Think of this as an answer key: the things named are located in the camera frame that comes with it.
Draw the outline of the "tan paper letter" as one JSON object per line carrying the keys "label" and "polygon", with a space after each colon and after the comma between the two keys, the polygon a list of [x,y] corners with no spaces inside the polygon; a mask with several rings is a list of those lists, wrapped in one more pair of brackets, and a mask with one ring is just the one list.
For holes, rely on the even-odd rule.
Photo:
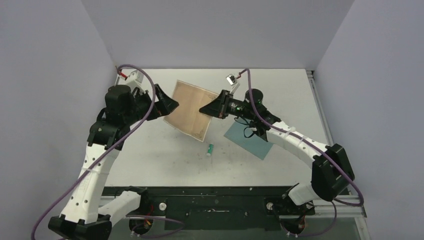
{"label": "tan paper letter", "polygon": [[177,101],[179,106],[165,116],[164,121],[183,134],[203,142],[212,117],[199,112],[199,109],[217,97],[215,92],[177,80],[172,99]]}

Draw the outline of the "green white glue stick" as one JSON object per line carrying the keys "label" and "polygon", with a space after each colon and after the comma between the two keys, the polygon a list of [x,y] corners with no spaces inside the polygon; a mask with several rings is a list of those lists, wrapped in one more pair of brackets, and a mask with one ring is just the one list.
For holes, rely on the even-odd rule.
{"label": "green white glue stick", "polygon": [[208,145],[208,149],[207,149],[206,155],[207,155],[208,157],[210,157],[210,156],[212,155],[212,153],[213,153],[213,150],[214,150],[214,145],[213,145],[212,143],[210,143],[210,144]]}

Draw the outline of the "teal envelope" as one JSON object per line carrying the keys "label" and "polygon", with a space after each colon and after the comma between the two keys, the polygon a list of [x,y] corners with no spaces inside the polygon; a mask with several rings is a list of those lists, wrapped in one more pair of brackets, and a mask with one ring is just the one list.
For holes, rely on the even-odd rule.
{"label": "teal envelope", "polygon": [[266,142],[253,134],[245,122],[234,122],[225,132],[224,137],[260,160],[265,159],[273,146],[272,143]]}

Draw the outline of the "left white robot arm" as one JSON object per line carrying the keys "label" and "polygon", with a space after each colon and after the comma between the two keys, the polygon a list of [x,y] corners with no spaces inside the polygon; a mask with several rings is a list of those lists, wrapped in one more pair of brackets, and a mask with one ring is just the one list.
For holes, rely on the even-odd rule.
{"label": "left white robot arm", "polygon": [[103,108],[90,127],[84,162],[70,199],[48,228],[66,240],[107,240],[112,227],[128,213],[144,215],[149,210],[147,192],[130,186],[117,199],[100,207],[110,170],[120,154],[131,126],[172,113],[179,103],[154,85],[152,100],[139,87],[115,85],[105,94]]}

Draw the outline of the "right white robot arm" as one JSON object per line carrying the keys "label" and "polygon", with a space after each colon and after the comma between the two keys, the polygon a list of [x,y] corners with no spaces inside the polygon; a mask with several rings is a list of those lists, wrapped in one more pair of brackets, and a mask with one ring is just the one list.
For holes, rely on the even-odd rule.
{"label": "right white robot arm", "polygon": [[245,119],[256,136],[285,149],[311,168],[309,183],[297,183],[284,194],[282,205],[287,213],[296,214],[309,201],[333,201],[355,179],[345,149],[339,144],[330,146],[299,133],[268,111],[263,97],[255,88],[245,93],[244,100],[235,99],[228,90],[222,90],[199,112],[219,119],[229,115]]}

